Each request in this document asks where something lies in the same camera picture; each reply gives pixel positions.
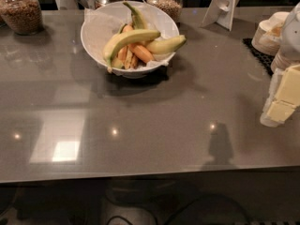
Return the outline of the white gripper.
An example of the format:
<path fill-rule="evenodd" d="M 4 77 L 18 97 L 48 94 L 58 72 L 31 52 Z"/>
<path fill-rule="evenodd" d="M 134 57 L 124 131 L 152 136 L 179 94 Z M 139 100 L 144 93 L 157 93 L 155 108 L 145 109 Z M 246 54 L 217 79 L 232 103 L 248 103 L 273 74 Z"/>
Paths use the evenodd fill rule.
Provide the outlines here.
<path fill-rule="evenodd" d="M 269 86 L 269 97 L 262 109 L 261 124 L 270 128 L 278 127 L 293 114 L 293 105 L 300 105 L 300 65 L 290 66 L 284 72 L 279 68 L 275 70 Z"/>

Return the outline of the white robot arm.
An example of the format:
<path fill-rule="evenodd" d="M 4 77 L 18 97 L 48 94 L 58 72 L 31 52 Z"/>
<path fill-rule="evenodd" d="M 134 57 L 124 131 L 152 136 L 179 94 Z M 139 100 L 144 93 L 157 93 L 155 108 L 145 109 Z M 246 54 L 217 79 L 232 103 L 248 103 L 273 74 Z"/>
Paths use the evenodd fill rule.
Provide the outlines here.
<path fill-rule="evenodd" d="M 260 122 L 275 128 L 300 107 L 300 3 L 287 16 L 279 36 L 279 50 L 271 63 L 273 76 Z"/>

